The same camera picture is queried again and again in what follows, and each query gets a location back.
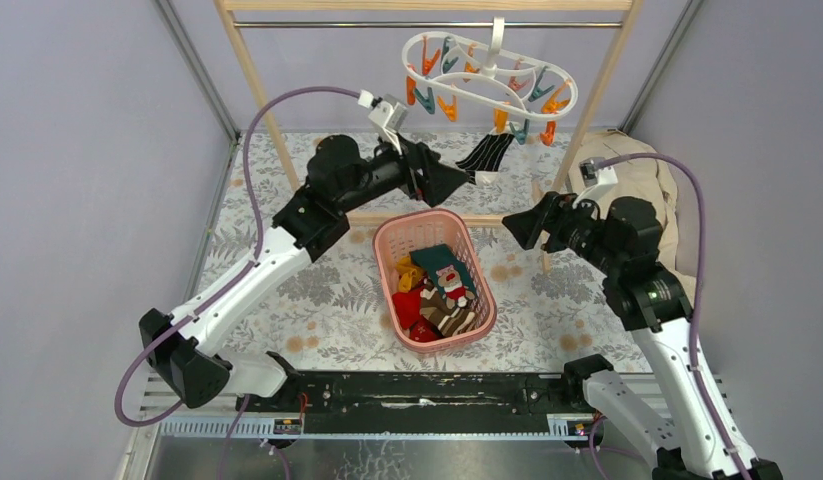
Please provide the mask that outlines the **red santa sock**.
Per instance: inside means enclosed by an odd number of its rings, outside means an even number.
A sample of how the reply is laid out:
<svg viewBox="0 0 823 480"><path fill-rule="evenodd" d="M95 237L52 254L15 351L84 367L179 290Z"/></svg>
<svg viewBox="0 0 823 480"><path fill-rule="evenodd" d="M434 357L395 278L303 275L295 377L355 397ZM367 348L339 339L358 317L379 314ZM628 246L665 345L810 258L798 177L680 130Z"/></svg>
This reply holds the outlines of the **red santa sock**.
<svg viewBox="0 0 823 480"><path fill-rule="evenodd" d="M439 330L421 314L421 287L407 292L398 291L391 297L398 323L408 338L418 343L429 343L443 338Z"/></svg>

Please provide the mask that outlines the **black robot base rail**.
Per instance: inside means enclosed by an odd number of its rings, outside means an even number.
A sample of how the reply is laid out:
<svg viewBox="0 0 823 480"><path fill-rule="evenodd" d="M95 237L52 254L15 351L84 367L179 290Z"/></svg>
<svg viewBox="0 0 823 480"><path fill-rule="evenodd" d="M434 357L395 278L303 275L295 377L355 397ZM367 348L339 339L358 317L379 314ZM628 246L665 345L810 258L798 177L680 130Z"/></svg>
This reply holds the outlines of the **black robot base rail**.
<svg viewBox="0 0 823 480"><path fill-rule="evenodd" d="M581 439L594 409L558 374L302 371L272 397L239 399L304 434L551 436Z"/></svg>

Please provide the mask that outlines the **teal sock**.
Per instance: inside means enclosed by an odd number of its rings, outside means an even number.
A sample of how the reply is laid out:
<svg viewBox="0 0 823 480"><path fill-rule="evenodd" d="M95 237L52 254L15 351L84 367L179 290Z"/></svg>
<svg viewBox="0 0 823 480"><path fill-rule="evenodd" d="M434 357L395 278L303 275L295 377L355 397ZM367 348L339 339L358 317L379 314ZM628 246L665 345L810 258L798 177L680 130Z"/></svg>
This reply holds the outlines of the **teal sock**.
<svg viewBox="0 0 823 480"><path fill-rule="evenodd" d="M468 307L477 298L467 265L446 245L440 244L410 253L422 267L449 307Z"/></svg>

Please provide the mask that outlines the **white clip sock hanger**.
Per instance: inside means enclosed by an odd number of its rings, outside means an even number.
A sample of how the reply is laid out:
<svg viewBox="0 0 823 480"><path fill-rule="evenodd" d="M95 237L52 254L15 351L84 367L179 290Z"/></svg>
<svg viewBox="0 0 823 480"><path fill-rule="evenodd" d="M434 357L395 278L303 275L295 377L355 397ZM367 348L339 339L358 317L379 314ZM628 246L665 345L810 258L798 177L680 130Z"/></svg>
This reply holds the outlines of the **white clip sock hanger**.
<svg viewBox="0 0 823 480"><path fill-rule="evenodd" d="M487 44L448 31L412 36L400 54L408 103L451 122L464 104L489 109L497 120L546 123L567 116L580 97L574 77L504 49L504 33L504 20L496 18Z"/></svg>

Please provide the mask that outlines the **mustard yellow sock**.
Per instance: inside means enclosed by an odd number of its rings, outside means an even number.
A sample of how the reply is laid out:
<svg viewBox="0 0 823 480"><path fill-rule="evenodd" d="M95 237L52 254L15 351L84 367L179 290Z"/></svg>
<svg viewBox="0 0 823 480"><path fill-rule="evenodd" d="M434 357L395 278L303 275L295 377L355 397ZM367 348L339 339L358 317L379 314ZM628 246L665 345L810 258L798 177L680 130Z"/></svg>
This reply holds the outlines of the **mustard yellow sock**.
<svg viewBox="0 0 823 480"><path fill-rule="evenodd" d="M402 257L395 264L395 269L399 275L397 291L408 293L417 288L425 281L426 271L417 265L410 255Z"/></svg>

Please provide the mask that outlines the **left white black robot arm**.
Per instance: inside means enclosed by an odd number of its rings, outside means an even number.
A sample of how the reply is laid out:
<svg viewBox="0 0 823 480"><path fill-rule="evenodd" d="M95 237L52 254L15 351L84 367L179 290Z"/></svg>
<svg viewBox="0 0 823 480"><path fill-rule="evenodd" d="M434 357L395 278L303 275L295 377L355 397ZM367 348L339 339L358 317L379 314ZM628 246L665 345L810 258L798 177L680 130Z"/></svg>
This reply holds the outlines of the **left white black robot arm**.
<svg viewBox="0 0 823 480"><path fill-rule="evenodd" d="M296 401L293 368L276 354L224 348L234 327L266 295L310 266L349 230L349 212L393 190L431 207L468 176L444 165L422 142L381 141L370 159L347 135L324 138L307 163L306 181L246 254L194 299L139 322L150 366L182 405L198 408L222 393L250 394L275 411Z"/></svg>

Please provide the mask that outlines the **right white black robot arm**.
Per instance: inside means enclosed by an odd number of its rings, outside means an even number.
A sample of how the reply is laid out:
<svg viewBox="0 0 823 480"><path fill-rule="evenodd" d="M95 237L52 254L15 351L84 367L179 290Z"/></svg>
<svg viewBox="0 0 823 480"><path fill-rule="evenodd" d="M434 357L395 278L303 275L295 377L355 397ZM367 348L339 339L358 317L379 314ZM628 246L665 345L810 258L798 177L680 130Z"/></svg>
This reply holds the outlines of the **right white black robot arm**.
<svg viewBox="0 0 823 480"><path fill-rule="evenodd" d="M601 217L592 200L549 192L502 223L523 249L548 233L544 251L568 249L604 274L605 301L648 361L669 415L632 393L599 354L565 365L566 407L599 412L654 479L781 478L778 465L759 457L739 431L691 336L694 311L679 279L658 260L662 228L650 202L620 197Z"/></svg>

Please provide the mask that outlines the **black white striped sock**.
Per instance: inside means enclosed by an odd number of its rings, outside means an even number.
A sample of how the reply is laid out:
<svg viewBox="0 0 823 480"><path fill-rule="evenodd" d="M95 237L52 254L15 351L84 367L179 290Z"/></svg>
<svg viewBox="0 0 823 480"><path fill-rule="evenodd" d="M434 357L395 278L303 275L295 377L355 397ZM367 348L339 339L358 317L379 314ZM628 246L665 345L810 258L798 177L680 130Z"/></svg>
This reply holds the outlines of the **black white striped sock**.
<svg viewBox="0 0 823 480"><path fill-rule="evenodd" d="M501 163L514 139L510 133L489 133L456 167L468 175L471 184L492 185L498 180Z"/></svg>

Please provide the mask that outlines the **brown white striped sock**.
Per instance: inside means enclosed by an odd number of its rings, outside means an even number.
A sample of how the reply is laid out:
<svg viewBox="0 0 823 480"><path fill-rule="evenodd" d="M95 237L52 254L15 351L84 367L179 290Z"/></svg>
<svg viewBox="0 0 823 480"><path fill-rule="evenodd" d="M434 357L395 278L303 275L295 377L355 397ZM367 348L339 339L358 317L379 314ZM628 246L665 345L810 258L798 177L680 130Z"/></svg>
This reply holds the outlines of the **brown white striped sock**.
<svg viewBox="0 0 823 480"><path fill-rule="evenodd" d="M443 337L452 337L470 331L477 315L469 307L449 307L436 288L423 288L420 292L420 314Z"/></svg>

